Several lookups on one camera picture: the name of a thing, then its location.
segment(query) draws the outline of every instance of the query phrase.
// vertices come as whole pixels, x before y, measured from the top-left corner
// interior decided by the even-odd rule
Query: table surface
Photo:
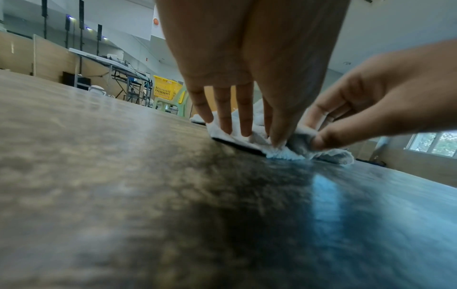
[[[0,288],[455,288],[457,189],[266,159],[0,71]]]

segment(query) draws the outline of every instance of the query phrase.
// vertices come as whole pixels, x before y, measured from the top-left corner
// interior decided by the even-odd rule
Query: black speaker
[[[85,29],[84,27],[84,1],[79,0],[79,29]]]
[[[97,40],[101,41],[102,38],[102,31],[103,31],[103,26],[99,24],[99,28],[97,29]]]
[[[48,0],[41,0],[41,15],[43,17],[48,16]]]
[[[65,17],[65,31],[70,31],[70,16]]]

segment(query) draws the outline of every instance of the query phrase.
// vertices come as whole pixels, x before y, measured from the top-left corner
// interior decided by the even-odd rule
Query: yellow plastic crate
[[[172,100],[182,85],[174,80],[169,80],[157,75],[154,75],[154,95],[166,100]]]

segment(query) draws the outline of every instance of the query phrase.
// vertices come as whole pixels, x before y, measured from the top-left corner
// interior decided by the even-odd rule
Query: hand
[[[330,87],[300,122],[315,149],[457,129],[457,40],[375,56]]]
[[[256,80],[275,146],[318,95],[348,3],[157,0],[167,43],[204,121],[213,115],[203,88],[213,86],[221,128],[231,133],[230,87],[236,85],[241,134],[251,135]]]

